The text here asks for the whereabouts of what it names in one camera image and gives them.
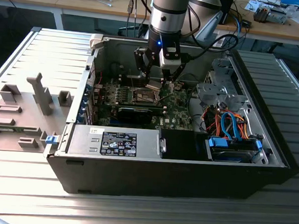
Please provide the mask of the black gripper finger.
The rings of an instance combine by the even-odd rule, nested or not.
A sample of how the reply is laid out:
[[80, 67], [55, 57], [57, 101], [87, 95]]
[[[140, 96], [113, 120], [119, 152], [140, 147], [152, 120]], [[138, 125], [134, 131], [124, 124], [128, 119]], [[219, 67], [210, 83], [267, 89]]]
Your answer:
[[169, 81], [175, 81], [183, 72], [185, 66], [186, 63], [181, 63], [181, 65], [173, 73], [171, 73], [170, 69], [162, 70], [163, 79]]
[[148, 48], [138, 47], [134, 51], [136, 67], [145, 76], [145, 83], [150, 80], [150, 71], [155, 61], [155, 53]]

